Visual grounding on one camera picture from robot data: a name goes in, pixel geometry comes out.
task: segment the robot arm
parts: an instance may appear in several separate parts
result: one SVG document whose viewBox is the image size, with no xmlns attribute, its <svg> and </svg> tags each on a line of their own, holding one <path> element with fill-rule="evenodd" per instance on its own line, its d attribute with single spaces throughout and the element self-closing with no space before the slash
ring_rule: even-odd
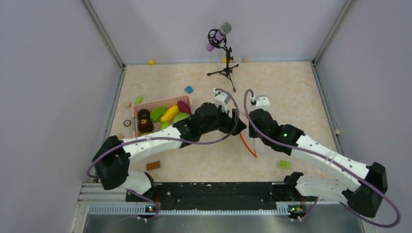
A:
<svg viewBox="0 0 412 233">
<path fill-rule="evenodd" d="M 373 163 L 369 166 L 354 161 L 322 146 L 302 130 L 292 125 L 278 125 L 267 112 L 270 103 L 266 96 L 252 97 L 251 103 L 255 106 L 255 109 L 249 113 L 249 116 L 257 128 L 265 135 L 277 142 L 322 154 L 368 181 L 382 193 L 386 193 L 388 186 L 384 166 L 378 163 Z M 291 149 L 270 142 L 260 136 L 250 124 L 249 136 L 253 138 L 259 137 L 266 146 L 271 147 L 273 150 L 283 152 L 291 157 L 303 159 L 335 178 L 324 179 L 305 175 L 301 172 L 294 172 L 285 178 L 286 192 L 292 199 L 299 200 L 300 197 L 307 196 L 321 197 L 342 203 L 346 202 L 350 208 L 366 217 L 374 217 L 376 215 L 378 207 L 382 202 L 382 197 L 330 161 L 305 151 Z"/>
<path fill-rule="evenodd" d="M 201 135 L 215 130 L 226 134 L 238 135 L 242 130 L 246 129 L 246 125 L 240 119 L 238 119 L 236 124 L 236 118 L 239 117 L 235 109 L 232 109 L 232 117 L 229 116 L 227 104 L 230 101 L 230 97 L 223 92 L 214 91 L 214 93 L 214 104 L 209 102 L 203 103 L 190 118 L 174 123 L 164 130 L 123 140 L 119 140 L 116 136 L 109 137 L 92 161 L 95 161 L 104 152 L 113 147 L 123 143 L 126 144 L 95 164 L 94 167 L 103 188 L 111 190 L 123 187 L 139 194 L 144 194 L 152 187 L 155 187 L 155 183 L 148 173 L 129 170 L 129 165 L 165 150 L 180 149 L 191 145 L 191 143 L 167 138 L 198 142 Z M 151 140 L 151 138 L 159 137 L 165 137 L 166 139 Z M 142 141 L 127 144 L 139 139 L 142 139 Z"/>
</svg>

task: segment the blue cube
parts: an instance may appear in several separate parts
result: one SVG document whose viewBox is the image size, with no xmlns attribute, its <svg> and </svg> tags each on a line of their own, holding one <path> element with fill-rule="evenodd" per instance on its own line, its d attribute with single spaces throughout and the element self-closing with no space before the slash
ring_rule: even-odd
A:
<svg viewBox="0 0 412 233">
<path fill-rule="evenodd" d="M 185 91 L 186 91 L 188 94 L 190 94 L 190 93 L 193 92 L 193 87 L 192 87 L 192 86 L 187 86 L 187 87 L 185 88 Z"/>
</svg>

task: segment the green block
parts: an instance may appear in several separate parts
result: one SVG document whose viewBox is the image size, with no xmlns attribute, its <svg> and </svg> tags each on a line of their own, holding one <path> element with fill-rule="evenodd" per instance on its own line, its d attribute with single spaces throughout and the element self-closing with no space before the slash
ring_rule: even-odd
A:
<svg viewBox="0 0 412 233">
<path fill-rule="evenodd" d="M 143 96 L 138 96 L 136 101 L 135 101 L 135 104 L 140 104 L 142 102 L 142 100 L 143 100 Z"/>
<path fill-rule="evenodd" d="M 290 169 L 291 163 L 288 161 L 279 160 L 279 162 L 277 163 L 277 167 L 281 169 Z"/>
</svg>

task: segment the pink basket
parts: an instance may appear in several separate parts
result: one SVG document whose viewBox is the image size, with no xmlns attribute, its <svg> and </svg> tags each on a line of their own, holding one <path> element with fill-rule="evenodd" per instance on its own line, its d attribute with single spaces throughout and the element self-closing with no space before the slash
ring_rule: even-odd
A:
<svg viewBox="0 0 412 233">
<path fill-rule="evenodd" d="M 157 107 L 162 107 L 163 106 L 163 107 L 170 108 L 173 105 L 177 105 L 178 101 L 184 101 L 186 104 L 188 104 L 190 106 L 191 110 L 192 110 L 192 113 L 193 113 L 193 103 L 192 103 L 192 99 L 190 98 L 190 96 L 178 96 L 178 97 L 175 97 L 175 98 L 158 100 L 158 101 L 155 101 L 155 102 L 142 103 L 142 104 L 135 105 L 132 109 L 133 128 L 134 128 L 133 135 L 134 135 L 134 137 L 141 136 L 141 133 L 137 130 L 137 121 L 138 121 L 137 113 L 140 110 L 147 109 L 151 112 L 153 109 L 155 109 Z M 153 123 L 153 124 L 154 124 L 153 132 L 158 131 L 159 127 L 160 127 L 160 123 L 157 122 L 157 123 Z"/>
</svg>

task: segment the microphone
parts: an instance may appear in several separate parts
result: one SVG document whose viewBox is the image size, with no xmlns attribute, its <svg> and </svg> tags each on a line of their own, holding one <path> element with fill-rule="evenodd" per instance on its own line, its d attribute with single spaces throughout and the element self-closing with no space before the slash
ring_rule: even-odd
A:
<svg viewBox="0 0 412 233">
<path fill-rule="evenodd" d="M 209 39 L 209 44 L 206 46 L 206 50 L 211 52 L 215 47 L 218 47 L 220 43 L 224 40 L 225 36 L 229 34 L 231 30 L 232 25 L 230 25 L 230 23 L 228 22 L 223 23 L 219 30 L 211 30 L 215 31 L 216 33 Z"/>
</svg>

